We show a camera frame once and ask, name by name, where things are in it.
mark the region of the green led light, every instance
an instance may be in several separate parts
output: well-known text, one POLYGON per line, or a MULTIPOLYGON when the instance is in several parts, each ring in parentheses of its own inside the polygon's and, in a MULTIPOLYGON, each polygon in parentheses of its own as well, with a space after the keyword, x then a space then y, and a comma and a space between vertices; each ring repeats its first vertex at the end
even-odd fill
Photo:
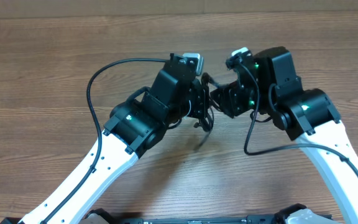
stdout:
POLYGON ((302 107, 303 110, 309 109, 309 106, 308 106, 308 105, 302 105, 301 107, 302 107))

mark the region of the tabletop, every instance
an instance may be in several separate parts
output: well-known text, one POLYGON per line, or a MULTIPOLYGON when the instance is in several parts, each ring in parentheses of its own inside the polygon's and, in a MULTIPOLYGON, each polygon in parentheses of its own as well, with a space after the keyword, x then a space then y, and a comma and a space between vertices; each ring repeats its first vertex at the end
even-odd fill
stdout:
MULTIPOLYGON (((42 203, 96 140, 85 90, 92 74, 123 58, 199 52, 220 83, 236 76, 225 59, 285 46, 305 89, 320 88, 341 113, 358 155, 358 11, 0 20, 0 221, 42 203)), ((162 65, 131 63, 98 77, 91 92, 103 124, 112 108, 162 65)), ((241 217, 294 203, 341 213, 317 170, 299 150, 247 157, 249 112, 215 112, 204 132, 186 119, 122 174, 93 208, 144 218, 241 217)), ((257 124, 249 150, 289 143, 272 123, 257 124)))

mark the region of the black and white robotic arm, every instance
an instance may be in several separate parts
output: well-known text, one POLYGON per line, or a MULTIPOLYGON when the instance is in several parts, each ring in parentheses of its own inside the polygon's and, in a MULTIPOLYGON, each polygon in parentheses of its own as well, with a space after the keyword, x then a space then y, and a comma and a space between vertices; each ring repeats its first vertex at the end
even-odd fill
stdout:
MULTIPOLYGON (((227 85, 216 83, 207 73, 202 74, 201 81, 196 78, 203 68, 199 54, 171 54, 169 60, 154 61, 165 64, 152 87, 141 88, 112 110, 103 133, 83 161, 20 223, 79 223, 108 186, 156 145, 168 129, 177 127, 183 117, 197 119, 195 127, 201 126, 209 134, 213 128, 210 106, 231 118, 254 110, 245 153, 256 156, 300 148, 321 174, 346 223, 358 223, 358 157, 328 96, 319 89, 303 90, 287 49, 277 47, 256 55, 247 48, 233 52, 226 65, 238 79, 227 85), (209 83, 216 87, 210 94, 209 83), (141 93, 143 98, 137 101, 141 93), (252 128, 260 122, 258 113, 268 114, 268 120, 297 144, 249 152, 252 128)), ((298 207, 278 212, 275 223, 335 222, 298 207)))

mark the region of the wood grain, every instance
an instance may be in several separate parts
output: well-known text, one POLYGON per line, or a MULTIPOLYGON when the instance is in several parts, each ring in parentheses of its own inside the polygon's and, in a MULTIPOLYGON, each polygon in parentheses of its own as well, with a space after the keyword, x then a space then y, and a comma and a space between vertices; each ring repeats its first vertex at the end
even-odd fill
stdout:
POLYGON ((358 0, 0 0, 0 19, 358 10, 358 0))
MULTIPOLYGON (((200 52, 219 82, 231 51, 283 45, 305 88, 331 97, 358 153, 358 12, 205 14, 0 20, 0 220, 22 217, 41 203, 82 160, 96 139, 86 107, 92 74, 129 57, 167 58, 200 52)), ((114 105, 151 85, 159 63, 120 65, 95 81, 92 98, 103 123, 114 105)), ((169 131, 157 146, 96 202, 114 213, 145 218, 238 217, 303 203, 342 216, 300 151, 259 157, 242 152, 248 113, 216 115, 203 138, 194 121, 169 131)), ((252 150, 289 143, 271 123, 258 124, 252 150)))

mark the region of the white arm segment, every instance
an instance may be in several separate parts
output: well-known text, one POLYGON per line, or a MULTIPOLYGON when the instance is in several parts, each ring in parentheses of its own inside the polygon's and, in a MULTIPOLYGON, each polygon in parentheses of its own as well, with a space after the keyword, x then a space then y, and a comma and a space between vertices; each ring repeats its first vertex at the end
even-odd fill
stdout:
MULTIPOLYGON (((113 134, 102 134, 102 150, 96 171, 92 173, 77 193, 49 220, 51 223, 78 223, 101 194, 125 170, 138 160, 136 153, 129 155, 125 152, 127 146, 113 134)), ((38 224, 74 189, 84 177, 92 164, 98 142, 94 144, 89 153, 74 171, 63 181, 49 198, 35 210, 24 216, 25 224, 38 224)))
MULTIPOLYGON (((358 156, 347 138, 342 122, 336 124, 334 121, 329 121, 315 127, 314 130, 315 134, 309 136, 304 133, 296 139, 296 142, 330 147, 348 157, 358 170, 358 156)), ((301 150, 316 166, 339 205, 345 222, 358 223, 358 178, 353 170, 345 162, 341 162, 337 155, 325 150, 315 148, 301 148, 301 150)))

